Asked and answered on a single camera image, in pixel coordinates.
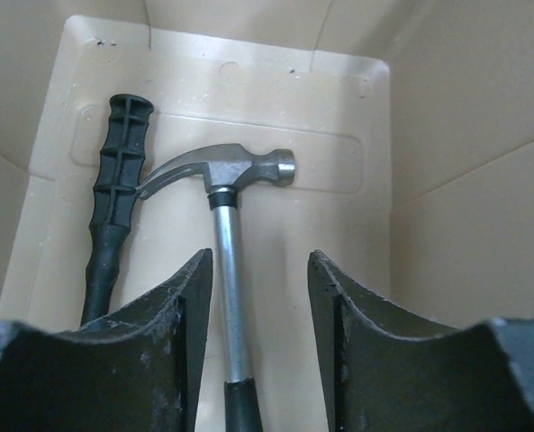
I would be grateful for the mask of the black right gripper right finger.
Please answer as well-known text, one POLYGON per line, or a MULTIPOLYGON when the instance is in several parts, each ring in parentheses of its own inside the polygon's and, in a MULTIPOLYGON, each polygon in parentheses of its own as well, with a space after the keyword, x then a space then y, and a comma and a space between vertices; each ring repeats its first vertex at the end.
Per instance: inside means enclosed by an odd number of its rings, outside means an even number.
POLYGON ((308 293, 330 430, 534 431, 534 319, 448 327, 318 250, 308 293))

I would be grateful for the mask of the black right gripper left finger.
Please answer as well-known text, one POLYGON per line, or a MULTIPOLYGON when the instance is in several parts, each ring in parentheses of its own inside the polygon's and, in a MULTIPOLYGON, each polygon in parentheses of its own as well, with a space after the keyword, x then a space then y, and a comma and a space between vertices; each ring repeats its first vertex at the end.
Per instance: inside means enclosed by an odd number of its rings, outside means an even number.
POLYGON ((0 320, 0 431, 191 431, 213 253, 76 331, 0 320))

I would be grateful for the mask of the black handled claw hammer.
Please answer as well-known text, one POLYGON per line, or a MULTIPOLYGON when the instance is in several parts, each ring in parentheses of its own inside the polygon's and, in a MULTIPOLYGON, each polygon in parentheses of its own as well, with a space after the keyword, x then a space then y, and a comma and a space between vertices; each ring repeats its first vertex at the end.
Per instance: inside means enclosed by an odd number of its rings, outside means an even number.
POLYGON ((222 330, 225 358, 225 429, 263 429, 253 377, 243 306, 243 260, 239 194, 250 185, 267 182, 291 185, 296 160, 290 149, 277 148, 258 155, 239 143, 190 150, 153 170, 138 186, 139 197, 149 199, 167 185, 200 175, 213 213, 218 277, 222 294, 222 330))

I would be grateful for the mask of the black rubber mallet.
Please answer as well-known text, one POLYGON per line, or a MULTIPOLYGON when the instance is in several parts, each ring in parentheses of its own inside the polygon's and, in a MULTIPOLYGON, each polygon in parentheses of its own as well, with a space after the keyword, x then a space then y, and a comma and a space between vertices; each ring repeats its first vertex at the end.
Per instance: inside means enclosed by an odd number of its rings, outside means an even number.
POLYGON ((93 186, 89 222, 92 250, 86 266, 86 292, 81 317, 85 325, 108 313, 120 273, 125 240, 131 232, 140 172, 146 159, 145 139, 153 104, 134 94, 115 94, 99 171, 93 186))

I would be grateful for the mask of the tan plastic tool box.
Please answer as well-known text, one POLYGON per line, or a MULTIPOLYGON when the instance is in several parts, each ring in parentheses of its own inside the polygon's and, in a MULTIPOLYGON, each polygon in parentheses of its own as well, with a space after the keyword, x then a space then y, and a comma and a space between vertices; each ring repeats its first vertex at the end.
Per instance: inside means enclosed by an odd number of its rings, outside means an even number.
POLYGON ((240 197, 266 430, 328 427, 314 250, 441 324, 534 318, 534 1, 0 1, 0 319, 78 327, 119 93, 154 105, 147 169, 297 157, 240 197))

